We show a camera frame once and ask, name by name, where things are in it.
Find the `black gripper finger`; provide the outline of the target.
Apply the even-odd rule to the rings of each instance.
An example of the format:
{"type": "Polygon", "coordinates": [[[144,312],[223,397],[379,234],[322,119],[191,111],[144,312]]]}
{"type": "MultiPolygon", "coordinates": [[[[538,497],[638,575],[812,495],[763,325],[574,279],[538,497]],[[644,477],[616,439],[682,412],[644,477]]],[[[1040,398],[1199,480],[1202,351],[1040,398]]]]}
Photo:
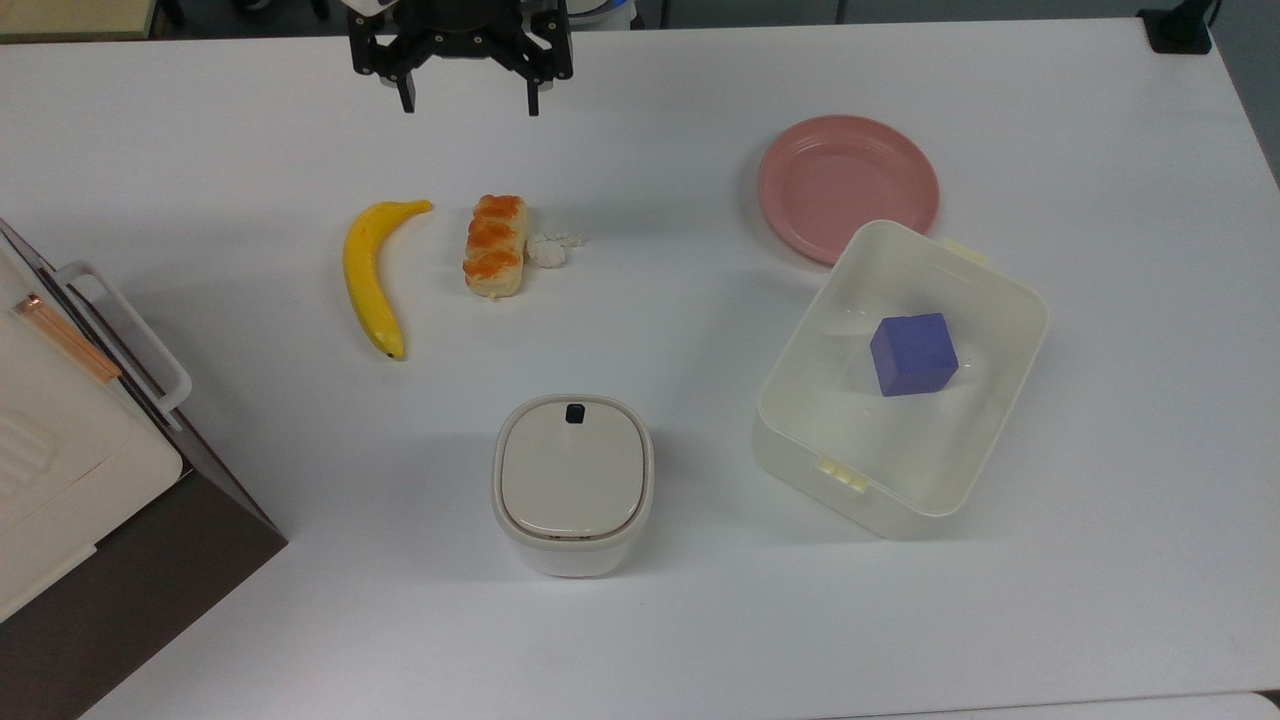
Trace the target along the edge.
{"type": "Polygon", "coordinates": [[[500,64],[525,79],[529,115],[538,117],[540,92],[573,77],[567,8],[506,8],[500,50],[500,64]]]}
{"type": "Polygon", "coordinates": [[[393,19],[393,10],[374,12],[370,15],[360,10],[347,12],[349,50],[355,70],[361,76],[376,76],[384,85],[393,87],[404,113],[416,110],[416,86],[412,73],[433,56],[433,36],[404,31],[389,42],[380,44],[379,32],[393,19]]]}

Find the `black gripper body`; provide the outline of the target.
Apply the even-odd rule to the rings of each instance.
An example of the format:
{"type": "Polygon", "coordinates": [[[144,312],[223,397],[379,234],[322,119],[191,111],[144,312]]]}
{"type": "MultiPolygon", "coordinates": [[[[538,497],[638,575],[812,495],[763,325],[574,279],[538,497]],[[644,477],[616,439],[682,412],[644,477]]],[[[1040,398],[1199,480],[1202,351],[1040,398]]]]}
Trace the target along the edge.
{"type": "Polygon", "coordinates": [[[397,63],[422,63],[430,56],[489,56],[508,63],[520,55],[516,1],[402,1],[393,19],[398,35],[392,59],[397,63]]]}

